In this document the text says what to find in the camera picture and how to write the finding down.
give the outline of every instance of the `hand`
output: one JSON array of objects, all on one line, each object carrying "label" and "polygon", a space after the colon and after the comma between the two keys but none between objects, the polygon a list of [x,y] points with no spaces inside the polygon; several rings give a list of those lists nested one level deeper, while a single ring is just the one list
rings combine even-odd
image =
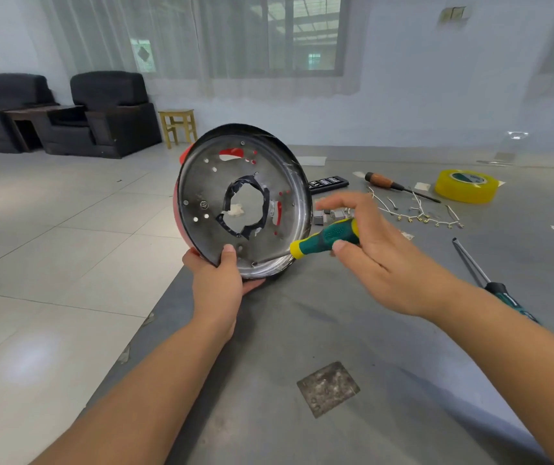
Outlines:
[{"label": "hand", "polygon": [[342,240],[335,256],[386,308],[428,317],[472,286],[423,254],[381,215],[371,195],[335,193],[316,204],[318,210],[356,209],[361,246]]},{"label": "hand", "polygon": [[234,334],[236,315],[242,296],[262,285],[265,279],[243,283],[236,266],[236,250],[225,245],[221,264],[214,267],[195,248],[189,249],[182,262],[193,273],[194,322],[215,328],[225,341]]}]

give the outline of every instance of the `metal disc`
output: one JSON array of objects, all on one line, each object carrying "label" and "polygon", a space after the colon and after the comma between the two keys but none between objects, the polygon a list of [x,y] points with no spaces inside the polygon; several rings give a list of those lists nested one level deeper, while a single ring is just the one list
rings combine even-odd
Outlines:
[{"label": "metal disc", "polygon": [[268,132],[244,124],[218,127],[193,145],[175,203],[176,217],[200,254],[218,265],[223,245],[231,243],[246,279],[285,270],[291,256],[251,263],[285,252],[311,228],[312,198],[296,158]]}]

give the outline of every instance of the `black tape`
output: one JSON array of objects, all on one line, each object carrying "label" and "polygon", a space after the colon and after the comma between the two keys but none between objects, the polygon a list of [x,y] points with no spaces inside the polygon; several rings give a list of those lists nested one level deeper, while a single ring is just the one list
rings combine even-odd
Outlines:
[{"label": "black tape", "polygon": [[223,219],[223,213],[217,215],[217,221],[219,222],[219,225],[221,225],[229,234],[235,236],[236,238],[243,237],[249,240],[252,231],[258,228],[264,228],[266,225],[266,220],[268,219],[268,206],[270,203],[270,191],[268,188],[262,188],[253,175],[238,178],[227,187],[226,195],[223,197],[224,212],[228,212],[230,210],[232,197],[234,197],[234,195],[241,189],[243,184],[250,184],[262,193],[262,196],[264,197],[264,201],[262,202],[262,218],[253,225],[245,225],[240,233],[235,232],[229,227],[228,224],[226,224]]}]

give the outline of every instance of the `fingernail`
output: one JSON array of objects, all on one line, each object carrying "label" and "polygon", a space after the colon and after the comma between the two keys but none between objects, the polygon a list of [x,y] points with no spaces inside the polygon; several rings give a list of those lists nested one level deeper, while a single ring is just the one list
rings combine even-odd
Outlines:
[{"label": "fingernail", "polygon": [[333,242],[333,251],[338,253],[344,246],[346,245],[346,242],[343,240],[335,240]]}]

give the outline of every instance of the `forearm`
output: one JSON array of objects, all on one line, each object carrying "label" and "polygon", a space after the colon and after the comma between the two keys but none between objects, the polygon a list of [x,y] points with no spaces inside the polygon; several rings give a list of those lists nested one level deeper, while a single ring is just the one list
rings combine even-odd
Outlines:
[{"label": "forearm", "polygon": [[428,317],[482,369],[554,461],[554,334],[468,287]]},{"label": "forearm", "polygon": [[162,464],[225,340],[195,322],[180,329],[33,463]]}]

